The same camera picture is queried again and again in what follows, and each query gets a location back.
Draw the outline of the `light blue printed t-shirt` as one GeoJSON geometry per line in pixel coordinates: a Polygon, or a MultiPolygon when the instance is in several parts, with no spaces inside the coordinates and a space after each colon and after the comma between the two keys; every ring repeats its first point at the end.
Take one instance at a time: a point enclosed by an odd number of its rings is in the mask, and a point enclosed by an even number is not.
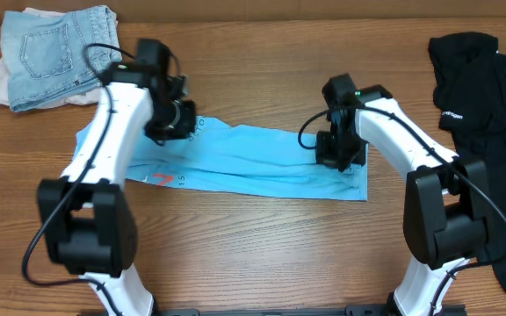
{"type": "Polygon", "coordinates": [[[230,126],[200,116],[189,138],[156,143],[139,134],[126,179],[162,187],[230,192],[269,198],[365,201],[368,171],[345,171],[315,160],[313,134],[257,126],[230,126]]]}

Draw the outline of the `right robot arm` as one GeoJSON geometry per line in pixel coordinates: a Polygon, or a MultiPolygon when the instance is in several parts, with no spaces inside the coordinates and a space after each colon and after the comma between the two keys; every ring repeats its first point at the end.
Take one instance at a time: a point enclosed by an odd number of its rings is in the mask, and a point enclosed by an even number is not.
{"type": "Polygon", "coordinates": [[[317,163],[344,171],[365,165],[373,145],[406,184],[403,234],[412,254],[401,284],[384,305],[353,305],[349,315],[464,315],[463,305],[442,300],[457,270],[477,256],[493,235],[485,164],[461,158],[436,143],[380,85],[358,89],[347,74],[322,88],[330,129],[316,136],[317,163]]]}

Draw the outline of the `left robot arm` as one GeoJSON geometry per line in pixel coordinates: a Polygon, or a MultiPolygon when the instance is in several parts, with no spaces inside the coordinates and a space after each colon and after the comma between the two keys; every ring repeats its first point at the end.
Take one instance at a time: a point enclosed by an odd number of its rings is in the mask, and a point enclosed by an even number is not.
{"type": "Polygon", "coordinates": [[[170,75],[177,57],[157,39],[140,39],[128,62],[96,73],[103,85],[85,141],[57,180],[37,190],[42,225],[25,251],[21,272],[40,240],[50,260],[65,267],[68,284],[88,284],[108,315],[157,315],[155,297],[134,266],[138,234],[124,188],[137,140],[156,145],[191,136],[196,105],[187,99],[188,79],[170,75]]]}

